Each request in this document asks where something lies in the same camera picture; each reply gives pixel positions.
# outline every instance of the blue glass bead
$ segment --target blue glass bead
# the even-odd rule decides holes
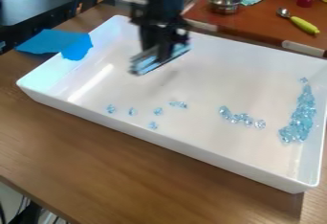
[[[135,115],[137,115],[137,113],[138,113],[138,110],[133,107],[129,108],[129,110],[128,110],[129,116],[135,116]]]
[[[116,107],[113,104],[108,105],[107,112],[113,114],[114,112],[116,112]]]
[[[244,120],[244,125],[247,126],[247,127],[250,127],[253,125],[253,118],[251,117],[247,117],[245,120]]]
[[[161,107],[157,107],[156,109],[154,109],[153,113],[157,116],[162,115],[162,113],[164,112],[164,110]]]
[[[254,126],[258,129],[263,129],[266,127],[266,122],[264,120],[259,120],[254,123]]]
[[[158,125],[155,122],[150,122],[150,124],[147,127],[150,128],[150,129],[157,129]]]

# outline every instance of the wooden table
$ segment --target wooden table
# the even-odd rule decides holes
[[[58,28],[117,13],[98,5]],[[36,203],[86,224],[327,223],[326,150],[318,188],[275,190],[32,101],[15,82],[44,60],[0,56],[1,180]]]
[[[290,20],[277,16],[279,7],[316,25],[320,34],[306,34]],[[198,0],[185,13],[185,18],[206,23],[197,26],[217,33],[327,57],[327,4],[320,0],[315,0],[311,8],[297,6],[296,0],[263,0],[252,6],[241,6],[240,11],[232,15],[212,13],[207,0]]]

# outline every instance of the black cable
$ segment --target black cable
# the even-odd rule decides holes
[[[0,219],[2,224],[7,224],[6,216],[2,204],[0,203]]]
[[[19,207],[18,207],[18,210],[17,210],[17,213],[15,216],[18,216],[20,211],[22,210],[23,208],[23,204],[24,204],[24,200],[25,200],[25,196],[22,196],[22,200],[20,201],[20,204],[19,204]]]
[[[59,220],[59,216],[57,216],[57,217],[55,218],[53,224],[56,224],[56,223],[58,222],[58,220]]]

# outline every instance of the robotic arm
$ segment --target robotic arm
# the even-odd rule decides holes
[[[143,52],[132,58],[130,72],[144,75],[189,50],[189,26],[182,18],[184,0],[147,0],[132,6],[132,22],[140,26]]]
[[[184,0],[147,0],[132,6],[132,22],[140,26],[143,52],[132,58],[130,72],[144,75],[189,50],[189,26],[182,18]]]

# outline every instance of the clear blue gem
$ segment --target clear blue gem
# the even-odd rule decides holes
[[[150,128],[150,129],[157,129],[158,125],[155,122],[151,122],[147,127]]]
[[[305,77],[304,77],[304,78],[301,78],[301,79],[300,79],[300,82],[301,82],[301,83],[307,83],[307,82],[308,82],[308,79],[305,78]]]
[[[249,117],[249,114],[247,113],[241,113],[239,115],[240,121],[245,121]]]
[[[229,120],[232,117],[231,112],[229,111],[229,109],[225,105],[223,105],[223,106],[221,106],[219,108],[219,113],[226,120]]]
[[[128,110],[129,116],[135,116],[135,115],[137,115],[137,113],[138,113],[138,110],[133,107],[129,108],[129,110]]]
[[[183,101],[179,101],[178,106],[181,107],[181,108],[187,108],[187,104],[185,102],[183,102]]]
[[[176,106],[176,105],[177,105],[177,102],[176,102],[176,101],[170,101],[170,102],[169,102],[169,105],[171,105],[171,106]]]
[[[107,112],[113,114],[114,112],[116,112],[116,107],[113,104],[108,105]]]
[[[164,112],[164,110],[161,107],[157,107],[156,109],[154,109],[153,113],[157,116],[162,115],[162,113]]]
[[[231,116],[229,120],[230,120],[231,123],[239,123],[240,122],[240,116],[235,114],[234,116]]]
[[[170,101],[169,105],[180,107],[180,108],[187,108],[187,104],[184,101]]]
[[[254,123],[254,126],[258,129],[263,129],[266,127],[266,122],[264,120],[259,120]]]
[[[244,120],[244,125],[247,126],[247,127],[250,127],[253,125],[253,118],[251,117],[247,117],[245,120]]]
[[[312,91],[311,91],[311,86],[310,85],[305,85],[303,87],[303,93],[306,93],[306,94],[312,94]]]

